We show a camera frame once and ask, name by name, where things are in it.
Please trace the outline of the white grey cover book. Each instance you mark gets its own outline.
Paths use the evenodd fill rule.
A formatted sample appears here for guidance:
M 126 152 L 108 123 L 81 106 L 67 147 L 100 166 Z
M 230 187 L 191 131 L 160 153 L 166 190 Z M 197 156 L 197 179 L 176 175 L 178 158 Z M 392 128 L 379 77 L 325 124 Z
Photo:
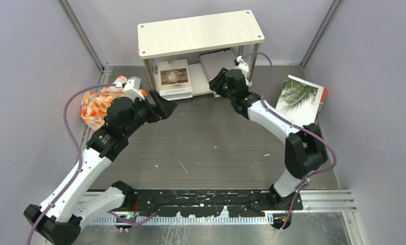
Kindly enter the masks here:
M 208 82 L 214 79 L 222 68 L 227 70 L 235 68 L 235 59 L 236 56 L 230 48 L 199 55 Z

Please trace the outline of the afternoon tea book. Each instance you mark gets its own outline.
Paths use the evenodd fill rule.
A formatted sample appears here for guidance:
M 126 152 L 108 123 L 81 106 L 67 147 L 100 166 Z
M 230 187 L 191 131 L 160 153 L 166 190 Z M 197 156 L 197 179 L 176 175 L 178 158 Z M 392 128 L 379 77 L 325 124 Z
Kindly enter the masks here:
M 158 63 L 157 89 L 168 101 L 193 97 L 187 59 Z

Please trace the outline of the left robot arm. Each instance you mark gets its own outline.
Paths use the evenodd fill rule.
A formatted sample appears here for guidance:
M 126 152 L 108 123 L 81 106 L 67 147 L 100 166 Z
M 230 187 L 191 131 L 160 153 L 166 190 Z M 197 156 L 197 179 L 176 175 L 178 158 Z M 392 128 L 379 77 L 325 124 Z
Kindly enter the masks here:
M 79 204 L 96 178 L 129 144 L 128 138 L 145 123 L 168 119 L 177 103 L 149 91 L 154 100 L 137 92 L 118 97 L 107 108 L 105 123 L 96 130 L 79 159 L 62 183 L 41 204 L 30 204 L 23 214 L 32 228 L 26 243 L 38 232 L 52 244 L 72 244 L 89 223 L 114 209 L 124 211 L 136 206 L 135 190 L 123 181 L 113 183 L 98 196 Z

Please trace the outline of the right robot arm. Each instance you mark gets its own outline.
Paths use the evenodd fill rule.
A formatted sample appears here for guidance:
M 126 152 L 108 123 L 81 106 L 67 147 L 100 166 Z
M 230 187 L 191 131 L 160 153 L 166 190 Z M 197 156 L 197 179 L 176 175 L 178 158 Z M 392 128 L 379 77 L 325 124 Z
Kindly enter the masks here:
M 299 184 L 327 161 L 326 147 L 316 124 L 299 126 L 280 115 L 260 95 L 249 91 L 246 81 L 242 70 L 222 68 L 209 82 L 209 88 L 229 99 L 235 112 L 263 126 L 284 143 L 286 169 L 267 195 L 272 207 L 281 210 L 289 204 Z

